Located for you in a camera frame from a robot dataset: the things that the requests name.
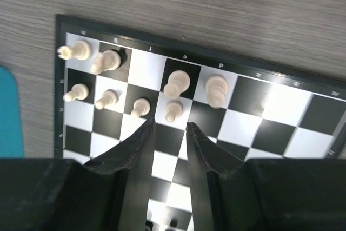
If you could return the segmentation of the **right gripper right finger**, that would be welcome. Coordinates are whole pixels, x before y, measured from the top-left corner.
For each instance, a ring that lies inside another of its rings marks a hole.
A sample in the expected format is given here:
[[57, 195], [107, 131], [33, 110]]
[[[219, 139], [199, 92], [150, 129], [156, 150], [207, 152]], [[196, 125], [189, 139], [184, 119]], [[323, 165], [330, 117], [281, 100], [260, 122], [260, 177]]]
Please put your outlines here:
[[226, 230], [220, 177], [229, 177], [243, 161], [213, 143], [197, 124], [188, 123], [186, 130], [194, 230]]

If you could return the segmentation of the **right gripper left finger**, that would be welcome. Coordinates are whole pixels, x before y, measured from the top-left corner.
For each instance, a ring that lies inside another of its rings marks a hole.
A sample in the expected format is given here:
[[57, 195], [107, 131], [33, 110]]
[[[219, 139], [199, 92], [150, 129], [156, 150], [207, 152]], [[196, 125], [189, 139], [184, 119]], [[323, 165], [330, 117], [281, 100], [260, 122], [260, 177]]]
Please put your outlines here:
[[85, 230], [144, 230], [155, 147], [154, 119], [84, 165]]

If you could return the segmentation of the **white pawn piece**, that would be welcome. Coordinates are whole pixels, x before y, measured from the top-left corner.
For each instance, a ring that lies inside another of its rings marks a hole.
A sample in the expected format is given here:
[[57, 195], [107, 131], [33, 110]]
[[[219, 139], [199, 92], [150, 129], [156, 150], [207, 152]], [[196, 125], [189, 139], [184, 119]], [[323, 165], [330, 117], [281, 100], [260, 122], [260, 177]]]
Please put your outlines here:
[[175, 119], [181, 117], [183, 113], [183, 106], [181, 103], [173, 101], [169, 102], [166, 106], [165, 119], [167, 122], [174, 122]]
[[74, 100], [84, 100], [89, 96], [89, 88], [85, 84], [75, 84], [70, 91], [63, 95], [63, 100], [71, 102]]
[[139, 118], [141, 116], [147, 115], [150, 111], [150, 102], [145, 98], [139, 98], [134, 102], [133, 110], [130, 115]]
[[98, 110], [113, 106], [118, 102], [118, 95], [113, 90], [106, 90], [102, 93], [102, 97], [96, 101], [95, 108]]

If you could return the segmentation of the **white knight piece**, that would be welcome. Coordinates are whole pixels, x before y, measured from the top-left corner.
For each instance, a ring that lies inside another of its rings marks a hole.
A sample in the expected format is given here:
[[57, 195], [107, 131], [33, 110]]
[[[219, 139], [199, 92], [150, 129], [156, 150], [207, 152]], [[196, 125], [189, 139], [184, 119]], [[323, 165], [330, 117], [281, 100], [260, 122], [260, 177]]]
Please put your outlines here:
[[120, 67], [121, 63], [121, 57], [117, 52], [113, 50], [99, 52], [90, 67], [90, 72], [94, 75], [98, 75], [104, 71], [116, 70]]

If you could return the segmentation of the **white rook piece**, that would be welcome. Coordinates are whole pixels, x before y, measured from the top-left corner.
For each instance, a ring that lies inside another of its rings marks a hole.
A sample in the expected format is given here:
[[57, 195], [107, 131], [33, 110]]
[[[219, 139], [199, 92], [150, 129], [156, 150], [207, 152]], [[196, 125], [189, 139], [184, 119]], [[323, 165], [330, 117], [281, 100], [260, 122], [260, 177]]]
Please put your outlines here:
[[73, 45], [60, 46], [57, 49], [58, 57], [63, 60], [76, 58], [78, 60], [87, 60], [92, 53], [91, 45], [84, 40], [79, 40]]

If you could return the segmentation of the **black white chess board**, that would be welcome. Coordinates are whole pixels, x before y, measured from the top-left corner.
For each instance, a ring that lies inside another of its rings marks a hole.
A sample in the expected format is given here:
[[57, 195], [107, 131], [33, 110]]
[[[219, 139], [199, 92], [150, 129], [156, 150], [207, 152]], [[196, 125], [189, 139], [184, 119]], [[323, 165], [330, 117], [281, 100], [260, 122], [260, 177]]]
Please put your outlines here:
[[[150, 179], [147, 218], [153, 230], [193, 230], [186, 125], [195, 123], [215, 144], [238, 159], [337, 158], [345, 148], [345, 83], [281, 74], [262, 64], [229, 63], [221, 53], [197, 53], [112, 25], [56, 16], [56, 48], [87, 41], [90, 58], [55, 62], [55, 147], [57, 158], [86, 163], [132, 135], [145, 120], [156, 121], [156, 146]], [[113, 50], [119, 68], [94, 75], [99, 52]], [[190, 87], [176, 100], [163, 89], [170, 74], [185, 71]], [[206, 81], [223, 76], [229, 84], [218, 109], [207, 103]], [[66, 102], [63, 95], [85, 84], [89, 96]], [[104, 109], [95, 103], [106, 90], [118, 102]], [[134, 102], [150, 102], [147, 115], [130, 115]], [[183, 106], [181, 117], [165, 119], [169, 102]]]

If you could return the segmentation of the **white queen piece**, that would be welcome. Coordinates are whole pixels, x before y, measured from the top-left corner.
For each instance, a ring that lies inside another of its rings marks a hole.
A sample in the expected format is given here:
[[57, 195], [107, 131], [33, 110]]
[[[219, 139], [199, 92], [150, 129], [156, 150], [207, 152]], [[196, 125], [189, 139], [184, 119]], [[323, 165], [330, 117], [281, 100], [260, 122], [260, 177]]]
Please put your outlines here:
[[218, 109], [226, 102], [229, 92], [228, 81], [220, 75], [210, 77], [205, 83], [207, 103], [212, 108]]

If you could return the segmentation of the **white king piece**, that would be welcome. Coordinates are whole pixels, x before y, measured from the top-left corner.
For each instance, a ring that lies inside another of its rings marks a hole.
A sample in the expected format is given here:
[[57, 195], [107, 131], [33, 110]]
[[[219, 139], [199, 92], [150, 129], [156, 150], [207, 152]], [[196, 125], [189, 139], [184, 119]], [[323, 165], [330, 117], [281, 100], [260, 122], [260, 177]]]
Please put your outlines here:
[[180, 97], [181, 93], [185, 92], [190, 87], [190, 77], [183, 70], [176, 70], [168, 77], [168, 82], [164, 86], [164, 95], [171, 99], [176, 100]]

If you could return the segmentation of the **blue plastic tray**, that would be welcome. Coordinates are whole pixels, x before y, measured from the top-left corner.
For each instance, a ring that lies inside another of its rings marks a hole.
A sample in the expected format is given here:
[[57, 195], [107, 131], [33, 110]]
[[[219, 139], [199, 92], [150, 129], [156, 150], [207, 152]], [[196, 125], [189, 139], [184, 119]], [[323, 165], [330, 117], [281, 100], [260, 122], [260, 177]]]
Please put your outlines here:
[[17, 82], [5, 67], [1, 67], [1, 157], [24, 157]]

